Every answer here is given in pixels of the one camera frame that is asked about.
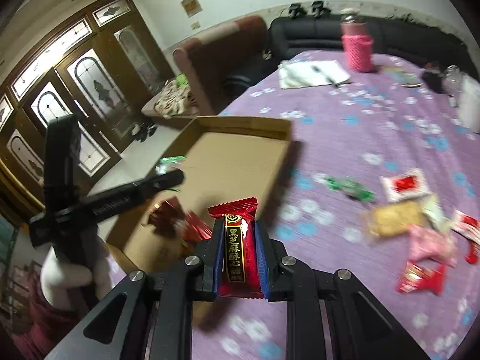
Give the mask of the person left hand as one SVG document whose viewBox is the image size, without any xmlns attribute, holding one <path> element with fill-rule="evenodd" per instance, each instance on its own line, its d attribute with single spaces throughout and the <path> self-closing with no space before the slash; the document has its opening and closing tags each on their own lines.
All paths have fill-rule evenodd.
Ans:
<svg viewBox="0 0 480 360">
<path fill-rule="evenodd" d="M 54 247 L 49 248 L 42 265 L 40 282 L 43 296 L 51 306 L 61 311 L 77 311 L 78 308 L 72 305 L 68 290 L 92 284 L 97 300 L 102 300 L 112 290 L 107 261 L 110 252 L 100 236 L 97 236 L 97 251 L 99 255 L 96 264 L 90 270 L 82 265 L 59 260 Z"/>
</svg>

